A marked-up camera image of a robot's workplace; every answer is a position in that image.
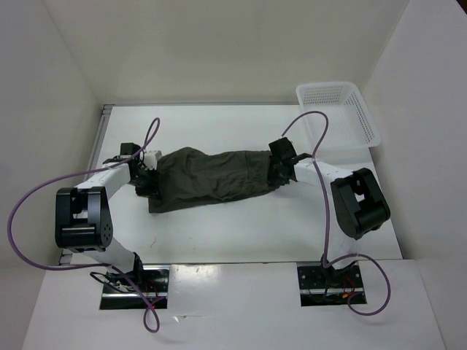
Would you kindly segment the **olive green shorts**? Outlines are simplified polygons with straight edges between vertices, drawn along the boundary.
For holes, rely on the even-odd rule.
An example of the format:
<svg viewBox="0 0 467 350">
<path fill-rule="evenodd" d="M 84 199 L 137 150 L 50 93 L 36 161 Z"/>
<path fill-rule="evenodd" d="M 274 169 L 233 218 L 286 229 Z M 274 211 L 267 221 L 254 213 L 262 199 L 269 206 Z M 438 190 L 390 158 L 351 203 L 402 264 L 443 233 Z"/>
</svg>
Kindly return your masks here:
<svg viewBox="0 0 467 350">
<path fill-rule="evenodd" d="M 161 198 L 150 198 L 149 212 L 162 214 L 197 206 L 265 195 L 279 188 L 268 180 L 269 151 L 231 151 L 207 155 L 184 147 L 158 161 Z"/>
</svg>

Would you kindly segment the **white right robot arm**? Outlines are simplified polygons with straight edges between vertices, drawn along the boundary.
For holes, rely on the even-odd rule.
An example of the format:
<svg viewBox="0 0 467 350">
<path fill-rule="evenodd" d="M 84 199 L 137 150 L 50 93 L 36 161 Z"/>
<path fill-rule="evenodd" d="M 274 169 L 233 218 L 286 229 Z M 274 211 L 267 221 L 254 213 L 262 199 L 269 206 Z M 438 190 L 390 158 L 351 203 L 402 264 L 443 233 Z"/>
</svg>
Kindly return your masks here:
<svg viewBox="0 0 467 350">
<path fill-rule="evenodd" d="M 269 144 L 271 165 L 268 183 L 283 186 L 291 181 L 317 187 L 325 202 L 325 242 L 320 258 L 320 278 L 335 287 L 360 256 L 356 242 L 381 228 L 390 208 L 371 170 L 338 168 L 297 154 L 288 138 Z"/>
</svg>

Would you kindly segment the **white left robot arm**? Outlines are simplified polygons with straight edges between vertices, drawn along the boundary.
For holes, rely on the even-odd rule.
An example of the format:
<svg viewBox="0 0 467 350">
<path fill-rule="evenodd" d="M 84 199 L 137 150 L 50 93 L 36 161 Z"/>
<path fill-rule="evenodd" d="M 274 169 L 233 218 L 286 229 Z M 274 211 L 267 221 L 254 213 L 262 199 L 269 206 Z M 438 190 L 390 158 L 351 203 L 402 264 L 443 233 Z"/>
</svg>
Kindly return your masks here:
<svg viewBox="0 0 467 350">
<path fill-rule="evenodd" d="M 97 172 L 76 187 L 61 188 L 55 197 L 55 242 L 58 247 L 81 253 L 106 264 L 111 274 L 129 291 L 140 290 L 146 281 L 139 255 L 114 237 L 109 200 L 123 186 L 135 187 L 137 195 L 161 198 L 158 189 L 159 150 L 133 154 L 139 146 L 122 143 L 120 154 L 104 162 Z"/>
</svg>

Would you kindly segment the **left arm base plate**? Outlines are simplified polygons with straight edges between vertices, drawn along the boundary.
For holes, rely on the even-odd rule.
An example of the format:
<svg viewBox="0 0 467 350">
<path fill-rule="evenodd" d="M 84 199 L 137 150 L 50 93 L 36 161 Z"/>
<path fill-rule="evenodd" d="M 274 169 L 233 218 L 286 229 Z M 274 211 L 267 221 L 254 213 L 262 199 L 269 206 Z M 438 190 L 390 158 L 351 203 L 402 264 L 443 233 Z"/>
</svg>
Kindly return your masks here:
<svg viewBox="0 0 467 350">
<path fill-rule="evenodd" d="M 170 267 L 146 265 L 140 281 L 134 283 L 156 310 L 167 309 Z M 90 275 L 102 285 L 99 309 L 102 311 L 142 310 L 146 308 L 136 290 L 118 273 Z"/>
</svg>

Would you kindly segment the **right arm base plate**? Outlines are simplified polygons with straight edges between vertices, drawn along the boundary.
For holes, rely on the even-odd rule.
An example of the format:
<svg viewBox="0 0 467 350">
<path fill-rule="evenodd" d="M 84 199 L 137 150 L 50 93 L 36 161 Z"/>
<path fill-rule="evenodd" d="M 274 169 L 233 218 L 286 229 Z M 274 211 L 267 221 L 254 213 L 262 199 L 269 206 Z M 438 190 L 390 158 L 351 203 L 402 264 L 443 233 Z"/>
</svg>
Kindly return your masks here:
<svg viewBox="0 0 467 350">
<path fill-rule="evenodd" d="M 297 266 L 301 306 L 340 306 L 366 304 L 359 266 L 336 270 L 325 269 L 319 263 Z"/>
</svg>

